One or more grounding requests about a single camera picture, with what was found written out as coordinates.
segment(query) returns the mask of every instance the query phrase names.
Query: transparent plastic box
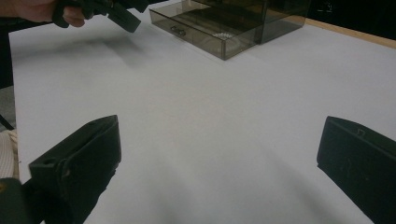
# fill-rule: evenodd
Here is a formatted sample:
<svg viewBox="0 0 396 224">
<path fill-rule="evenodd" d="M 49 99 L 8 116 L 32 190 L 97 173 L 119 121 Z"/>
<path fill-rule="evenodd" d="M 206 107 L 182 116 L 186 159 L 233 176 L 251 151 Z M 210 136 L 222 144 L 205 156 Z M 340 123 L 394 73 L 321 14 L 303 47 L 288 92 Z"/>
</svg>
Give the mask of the transparent plastic box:
<svg viewBox="0 0 396 224">
<path fill-rule="evenodd" d="M 223 60 L 304 25 L 309 0 L 183 0 L 151 9 L 154 25 Z"/>
</svg>

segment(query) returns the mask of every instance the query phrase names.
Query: white tabletop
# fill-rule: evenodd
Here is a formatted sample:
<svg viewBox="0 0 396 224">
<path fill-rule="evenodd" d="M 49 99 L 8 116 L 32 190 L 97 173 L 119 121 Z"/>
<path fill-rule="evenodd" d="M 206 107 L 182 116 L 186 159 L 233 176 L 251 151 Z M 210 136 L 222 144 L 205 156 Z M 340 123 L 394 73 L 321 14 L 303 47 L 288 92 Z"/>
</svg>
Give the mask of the white tabletop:
<svg viewBox="0 0 396 224">
<path fill-rule="evenodd" d="M 86 223 L 371 223 L 316 156 L 327 116 L 396 139 L 395 49 L 306 25 L 224 62 L 139 17 L 11 34 L 22 181 L 117 114 L 122 162 Z"/>
</svg>

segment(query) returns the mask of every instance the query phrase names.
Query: transparent drawer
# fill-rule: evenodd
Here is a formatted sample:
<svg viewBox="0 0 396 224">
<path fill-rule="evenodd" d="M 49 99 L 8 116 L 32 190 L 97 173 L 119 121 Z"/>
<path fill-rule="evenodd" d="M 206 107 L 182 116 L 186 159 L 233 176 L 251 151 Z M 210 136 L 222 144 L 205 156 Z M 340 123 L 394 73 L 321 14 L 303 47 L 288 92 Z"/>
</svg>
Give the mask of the transparent drawer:
<svg viewBox="0 0 396 224">
<path fill-rule="evenodd" d="M 218 7 L 185 0 L 150 10 L 151 21 L 222 60 L 261 41 L 263 23 Z"/>
</svg>

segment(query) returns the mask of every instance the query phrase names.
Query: human hand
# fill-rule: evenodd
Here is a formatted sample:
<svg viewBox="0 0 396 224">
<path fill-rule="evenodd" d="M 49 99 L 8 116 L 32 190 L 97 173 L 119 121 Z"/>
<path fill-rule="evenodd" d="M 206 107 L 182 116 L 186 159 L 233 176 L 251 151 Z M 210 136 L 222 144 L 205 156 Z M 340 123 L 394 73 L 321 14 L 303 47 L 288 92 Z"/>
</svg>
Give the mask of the human hand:
<svg viewBox="0 0 396 224">
<path fill-rule="evenodd" d="M 13 6 L 14 16 L 28 21 L 52 21 L 52 14 L 59 0 L 8 0 Z M 64 20 L 72 26 L 85 23 L 80 7 L 65 7 Z"/>
</svg>

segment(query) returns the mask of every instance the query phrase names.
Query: beige fabric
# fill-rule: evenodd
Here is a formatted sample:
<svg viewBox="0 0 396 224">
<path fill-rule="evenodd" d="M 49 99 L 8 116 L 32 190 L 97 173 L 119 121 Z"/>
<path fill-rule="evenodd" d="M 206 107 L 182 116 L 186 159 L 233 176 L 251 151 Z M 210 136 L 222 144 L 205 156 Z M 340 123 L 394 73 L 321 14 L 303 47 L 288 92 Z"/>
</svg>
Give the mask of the beige fabric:
<svg viewBox="0 0 396 224">
<path fill-rule="evenodd" d="M 0 133 L 0 178 L 19 178 L 18 136 L 16 130 Z"/>
</svg>

